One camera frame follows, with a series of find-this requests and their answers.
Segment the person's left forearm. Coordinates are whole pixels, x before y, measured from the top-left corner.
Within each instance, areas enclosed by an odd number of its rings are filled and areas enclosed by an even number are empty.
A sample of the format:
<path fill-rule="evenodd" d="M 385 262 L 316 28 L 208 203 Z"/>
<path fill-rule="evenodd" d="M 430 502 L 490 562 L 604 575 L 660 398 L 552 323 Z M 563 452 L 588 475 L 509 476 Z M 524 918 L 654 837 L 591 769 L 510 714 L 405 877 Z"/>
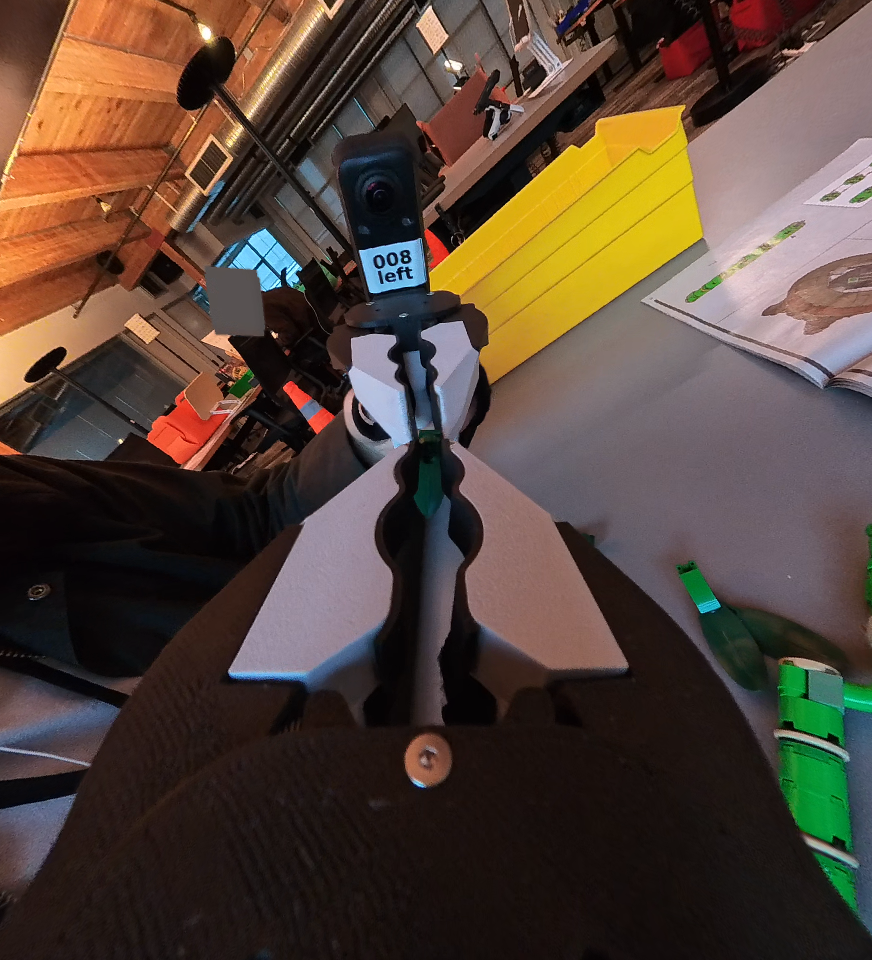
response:
<path fill-rule="evenodd" d="M 0 455 L 0 651 L 141 676 L 274 538 L 388 448 L 346 413 L 248 477 Z"/>

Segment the open instruction booklet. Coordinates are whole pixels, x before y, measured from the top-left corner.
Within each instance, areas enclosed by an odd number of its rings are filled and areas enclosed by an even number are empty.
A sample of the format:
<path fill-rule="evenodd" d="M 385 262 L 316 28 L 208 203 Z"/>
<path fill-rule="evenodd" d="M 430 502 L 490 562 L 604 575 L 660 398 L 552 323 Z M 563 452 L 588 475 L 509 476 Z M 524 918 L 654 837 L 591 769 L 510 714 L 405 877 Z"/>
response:
<path fill-rule="evenodd" d="M 872 398 L 872 138 L 642 301 L 817 387 Z"/>

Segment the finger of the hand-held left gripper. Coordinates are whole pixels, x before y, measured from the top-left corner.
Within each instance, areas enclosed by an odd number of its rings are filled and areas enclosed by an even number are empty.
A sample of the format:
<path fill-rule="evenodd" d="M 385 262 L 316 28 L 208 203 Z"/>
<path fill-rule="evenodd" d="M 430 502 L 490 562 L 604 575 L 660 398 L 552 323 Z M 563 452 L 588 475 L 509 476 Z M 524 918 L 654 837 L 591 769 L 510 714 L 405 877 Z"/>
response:
<path fill-rule="evenodd" d="M 449 441 L 458 441 L 473 401 L 479 352 L 461 320 L 444 321 L 423 330 L 427 347 L 427 392 L 434 425 Z"/>
<path fill-rule="evenodd" d="M 400 379 L 398 339 L 388 333 L 368 333 L 350 342 L 349 381 L 356 398 L 371 418 L 388 434 L 394 447 L 415 440 L 415 417 L 409 389 Z"/>

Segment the white wall vent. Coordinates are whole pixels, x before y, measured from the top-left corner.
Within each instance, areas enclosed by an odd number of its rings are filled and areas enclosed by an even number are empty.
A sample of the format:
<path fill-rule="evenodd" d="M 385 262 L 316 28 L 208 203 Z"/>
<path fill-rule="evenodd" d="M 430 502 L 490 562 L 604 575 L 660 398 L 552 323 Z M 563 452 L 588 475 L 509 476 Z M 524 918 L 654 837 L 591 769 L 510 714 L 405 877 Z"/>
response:
<path fill-rule="evenodd" d="M 185 170 L 185 177 L 203 196 L 209 196 L 228 171 L 234 155 L 214 135 L 209 135 Z"/>

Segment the red storage bin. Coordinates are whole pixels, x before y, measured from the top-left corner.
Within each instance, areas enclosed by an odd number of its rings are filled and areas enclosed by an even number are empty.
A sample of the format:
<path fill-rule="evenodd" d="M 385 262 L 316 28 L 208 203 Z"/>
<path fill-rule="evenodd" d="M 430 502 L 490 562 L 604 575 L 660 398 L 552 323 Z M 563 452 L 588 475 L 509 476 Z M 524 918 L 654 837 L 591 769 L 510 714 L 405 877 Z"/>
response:
<path fill-rule="evenodd" d="M 821 1 L 732 1 L 730 23 L 739 52 L 774 42 L 787 28 L 811 13 Z"/>
<path fill-rule="evenodd" d="M 697 21 L 670 42 L 660 39 L 657 52 L 665 78 L 675 81 L 690 76 L 711 58 L 712 49 L 703 22 Z"/>

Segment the grey desk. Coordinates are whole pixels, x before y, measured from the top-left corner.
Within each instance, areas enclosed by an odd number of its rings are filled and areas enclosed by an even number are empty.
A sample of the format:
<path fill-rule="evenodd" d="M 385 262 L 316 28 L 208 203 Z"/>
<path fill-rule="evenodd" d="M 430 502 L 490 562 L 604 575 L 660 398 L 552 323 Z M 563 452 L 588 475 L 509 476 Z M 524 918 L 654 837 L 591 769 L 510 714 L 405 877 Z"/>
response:
<path fill-rule="evenodd" d="M 785 822 L 772 697 L 726 680 L 674 566 L 695 560 L 737 603 L 842 643 L 867 671 L 864 527 L 872 521 L 872 399 L 820 390 L 642 304 L 696 244 L 493 388 L 474 451 L 608 555 L 610 622 L 642 674 L 574 694 L 595 738 L 584 778 L 554 780 L 579 827 L 547 855 L 552 879 L 509 894 L 504 958 L 840 958 L 872 942 Z"/>

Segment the white and black device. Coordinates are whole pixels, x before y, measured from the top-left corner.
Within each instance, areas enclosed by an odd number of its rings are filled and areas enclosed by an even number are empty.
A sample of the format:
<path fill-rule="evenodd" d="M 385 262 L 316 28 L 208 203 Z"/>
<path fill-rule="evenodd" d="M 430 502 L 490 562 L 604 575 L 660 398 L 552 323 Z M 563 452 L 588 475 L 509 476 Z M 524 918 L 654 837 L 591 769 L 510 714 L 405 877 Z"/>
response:
<path fill-rule="evenodd" d="M 495 141 L 502 127 L 507 125 L 515 114 L 524 114 L 526 109 L 517 103 L 509 102 L 502 94 L 495 91 L 501 71 L 495 69 L 487 78 L 483 89 L 473 109 L 474 115 L 483 116 L 483 138 Z"/>

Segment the brown chair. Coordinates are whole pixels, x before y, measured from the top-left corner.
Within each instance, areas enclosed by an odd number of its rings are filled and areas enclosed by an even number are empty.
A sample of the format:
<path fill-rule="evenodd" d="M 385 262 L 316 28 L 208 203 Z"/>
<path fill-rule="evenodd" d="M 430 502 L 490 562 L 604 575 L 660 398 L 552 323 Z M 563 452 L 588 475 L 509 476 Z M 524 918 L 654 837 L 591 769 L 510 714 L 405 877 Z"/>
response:
<path fill-rule="evenodd" d="M 485 71 L 477 69 L 431 121 L 417 122 L 421 132 L 442 158 L 442 165 L 452 166 L 483 138 L 486 115 L 475 114 L 475 107 L 487 81 Z"/>

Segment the yellow plastic bin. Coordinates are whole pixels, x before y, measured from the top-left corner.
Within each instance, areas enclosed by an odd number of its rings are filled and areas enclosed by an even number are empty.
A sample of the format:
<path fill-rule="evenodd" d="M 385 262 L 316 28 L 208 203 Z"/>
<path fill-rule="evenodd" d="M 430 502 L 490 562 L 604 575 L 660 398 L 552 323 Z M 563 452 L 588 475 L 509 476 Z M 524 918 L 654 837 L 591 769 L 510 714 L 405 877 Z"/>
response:
<path fill-rule="evenodd" d="M 685 109 L 599 119 L 435 267 L 488 319 L 490 383 L 703 238 Z"/>

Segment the dark green toy leaf pair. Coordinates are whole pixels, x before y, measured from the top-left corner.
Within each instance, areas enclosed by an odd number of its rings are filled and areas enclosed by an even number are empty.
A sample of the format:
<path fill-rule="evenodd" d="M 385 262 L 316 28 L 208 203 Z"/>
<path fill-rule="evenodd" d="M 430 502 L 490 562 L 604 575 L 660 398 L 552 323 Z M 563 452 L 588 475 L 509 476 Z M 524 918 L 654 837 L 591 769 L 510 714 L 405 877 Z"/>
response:
<path fill-rule="evenodd" d="M 678 564 L 676 570 L 698 611 L 711 653 L 742 689 L 768 689 L 768 659 L 801 658 L 840 673 L 849 669 L 847 654 L 815 631 L 776 613 L 722 603 L 696 562 Z"/>

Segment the beige board on stand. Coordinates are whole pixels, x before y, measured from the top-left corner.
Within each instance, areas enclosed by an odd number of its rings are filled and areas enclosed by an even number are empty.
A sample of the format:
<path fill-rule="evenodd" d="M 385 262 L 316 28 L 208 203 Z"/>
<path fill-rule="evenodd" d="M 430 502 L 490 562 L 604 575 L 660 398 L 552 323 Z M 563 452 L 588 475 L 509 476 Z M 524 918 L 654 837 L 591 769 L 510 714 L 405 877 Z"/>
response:
<path fill-rule="evenodd" d="M 216 427 L 238 410 L 241 400 L 224 395 L 215 374 L 201 372 L 185 386 L 177 403 L 188 404 L 200 422 Z"/>

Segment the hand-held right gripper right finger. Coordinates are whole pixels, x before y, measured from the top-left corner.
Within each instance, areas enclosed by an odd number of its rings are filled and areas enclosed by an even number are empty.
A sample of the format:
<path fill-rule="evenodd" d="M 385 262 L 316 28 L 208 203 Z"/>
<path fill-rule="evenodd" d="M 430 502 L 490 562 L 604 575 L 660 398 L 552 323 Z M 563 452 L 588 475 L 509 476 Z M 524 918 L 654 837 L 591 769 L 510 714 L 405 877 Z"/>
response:
<path fill-rule="evenodd" d="M 521 690 L 625 675 L 627 658 L 550 514 L 457 442 L 442 479 L 459 555 L 438 656 L 442 723 L 491 725 Z"/>

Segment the green toy bamboo stalk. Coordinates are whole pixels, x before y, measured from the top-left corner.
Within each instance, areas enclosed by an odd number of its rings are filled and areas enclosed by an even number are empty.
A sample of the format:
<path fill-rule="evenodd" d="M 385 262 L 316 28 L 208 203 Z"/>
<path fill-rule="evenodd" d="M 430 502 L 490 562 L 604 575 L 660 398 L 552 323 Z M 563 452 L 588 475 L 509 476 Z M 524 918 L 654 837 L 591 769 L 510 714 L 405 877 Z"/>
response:
<path fill-rule="evenodd" d="M 869 558 L 865 638 L 872 649 L 872 524 L 866 528 Z M 872 714 L 872 683 L 845 680 L 837 654 L 808 634 L 778 660 L 778 780 L 805 845 L 850 909 L 859 911 L 847 767 L 845 714 Z"/>

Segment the orange traffic cone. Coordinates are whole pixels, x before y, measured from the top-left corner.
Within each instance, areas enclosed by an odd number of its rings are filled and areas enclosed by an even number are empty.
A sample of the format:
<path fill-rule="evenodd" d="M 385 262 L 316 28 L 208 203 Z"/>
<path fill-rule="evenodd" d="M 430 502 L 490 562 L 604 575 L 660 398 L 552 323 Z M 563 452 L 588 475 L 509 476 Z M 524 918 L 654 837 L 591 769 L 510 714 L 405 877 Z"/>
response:
<path fill-rule="evenodd" d="M 292 380 L 287 380 L 283 384 L 282 390 L 298 409 L 314 434 L 320 434 L 334 420 L 334 414 L 331 411 Z"/>

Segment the grey background table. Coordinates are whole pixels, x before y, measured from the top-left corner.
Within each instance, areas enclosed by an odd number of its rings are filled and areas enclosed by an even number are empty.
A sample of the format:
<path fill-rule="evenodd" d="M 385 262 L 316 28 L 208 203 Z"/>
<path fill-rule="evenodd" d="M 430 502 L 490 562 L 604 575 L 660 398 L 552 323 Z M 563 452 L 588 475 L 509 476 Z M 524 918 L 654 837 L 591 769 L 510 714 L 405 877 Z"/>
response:
<path fill-rule="evenodd" d="M 469 194 L 508 179 L 547 139 L 556 134 L 578 90 L 601 92 L 598 72 L 617 52 L 618 38 L 610 36 L 562 66 L 552 80 L 533 95 L 524 95 L 511 121 L 495 139 L 479 135 L 462 155 L 445 167 L 443 189 L 435 205 L 448 210 Z"/>

